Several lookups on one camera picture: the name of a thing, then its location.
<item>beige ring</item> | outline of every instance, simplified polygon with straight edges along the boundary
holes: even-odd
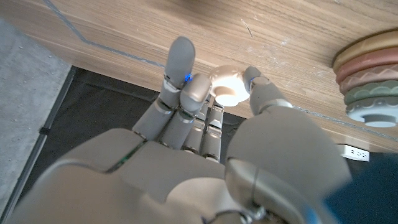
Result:
[[[343,64],[360,55],[391,47],[398,47],[398,31],[386,32],[362,40],[337,56],[333,63],[333,71],[336,73]]]

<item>wood grain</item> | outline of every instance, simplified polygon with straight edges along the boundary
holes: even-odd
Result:
[[[54,0],[52,3],[86,40],[163,65],[174,38],[185,35],[197,49],[194,72],[208,73],[224,64],[255,65],[294,105],[317,114],[309,116],[336,143],[370,151],[398,151],[397,141],[343,124],[398,137],[398,128],[370,128],[346,117],[343,96],[330,68],[340,48],[362,36],[394,28],[398,21],[396,3],[377,0],[355,3]],[[4,0],[0,2],[0,14],[76,66],[160,90],[161,67],[83,42],[43,1]],[[252,116],[247,101],[228,108],[227,112],[245,118]]]

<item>concrete floor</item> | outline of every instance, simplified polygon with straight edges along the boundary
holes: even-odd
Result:
[[[70,67],[0,18],[0,214]]]

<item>black mat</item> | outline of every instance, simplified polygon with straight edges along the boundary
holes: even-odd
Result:
[[[78,69],[21,198],[40,174],[69,150],[109,129],[131,129],[158,94],[153,90]],[[244,118],[224,114],[221,162],[225,160],[228,143],[243,121]]]

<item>robotic arm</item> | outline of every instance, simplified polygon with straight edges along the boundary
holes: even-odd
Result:
[[[243,74],[254,117],[219,163],[224,106],[207,113],[212,82],[191,76],[194,58],[179,37],[160,95],[132,131],[64,155],[9,223],[338,223],[322,199],[350,180],[345,161],[255,67]]]

